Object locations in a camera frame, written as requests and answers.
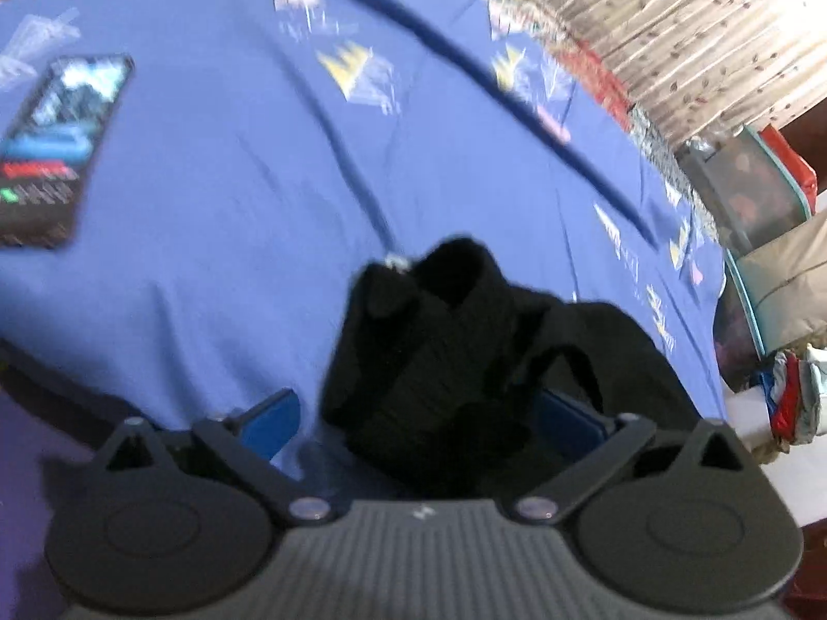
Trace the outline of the black pants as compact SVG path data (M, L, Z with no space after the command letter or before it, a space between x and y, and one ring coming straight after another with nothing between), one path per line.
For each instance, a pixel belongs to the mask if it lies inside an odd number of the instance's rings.
M509 283L484 245L457 238L405 272L359 274L319 412L402 497L514 497L562 467L533 431L543 391L666 430L699 420L635 319Z

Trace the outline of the beige fabric storage bag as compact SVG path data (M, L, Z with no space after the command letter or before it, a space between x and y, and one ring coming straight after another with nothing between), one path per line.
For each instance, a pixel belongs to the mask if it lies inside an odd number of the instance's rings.
M825 339L825 211L747 253L736 267L767 353Z

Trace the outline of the clear teal-lid storage bin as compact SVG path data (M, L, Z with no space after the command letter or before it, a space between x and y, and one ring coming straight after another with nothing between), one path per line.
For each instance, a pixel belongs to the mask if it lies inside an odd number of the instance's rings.
M725 257L725 288L713 339L730 386L760 367L768 354L754 304L737 260L811 217L801 185L756 130L746 126L721 147L685 143L677 152L684 174L715 221Z

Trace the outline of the blue patterned bedsheet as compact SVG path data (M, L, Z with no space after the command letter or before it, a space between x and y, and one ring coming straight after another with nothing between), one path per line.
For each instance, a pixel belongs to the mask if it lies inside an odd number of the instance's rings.
M722 416L721 249L617 122L484 0L6 0L2 118L62 55L134 71L79 226L2 254L4 358L106 420L182 428L282 388L317 424L349 284L453 235L509 280L639 323Z

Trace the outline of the black smartphone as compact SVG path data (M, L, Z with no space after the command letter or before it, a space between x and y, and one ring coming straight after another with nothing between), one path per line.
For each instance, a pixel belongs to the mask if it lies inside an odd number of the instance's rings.
M2 244L55 248L69 241L90 166L134 61L59 56L2 137Z

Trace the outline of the leaf patterned curtain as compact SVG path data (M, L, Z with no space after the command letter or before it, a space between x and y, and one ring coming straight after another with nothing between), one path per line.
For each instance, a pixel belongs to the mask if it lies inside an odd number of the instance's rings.
M825 97L825 0L535 0L671 144L783 128Z

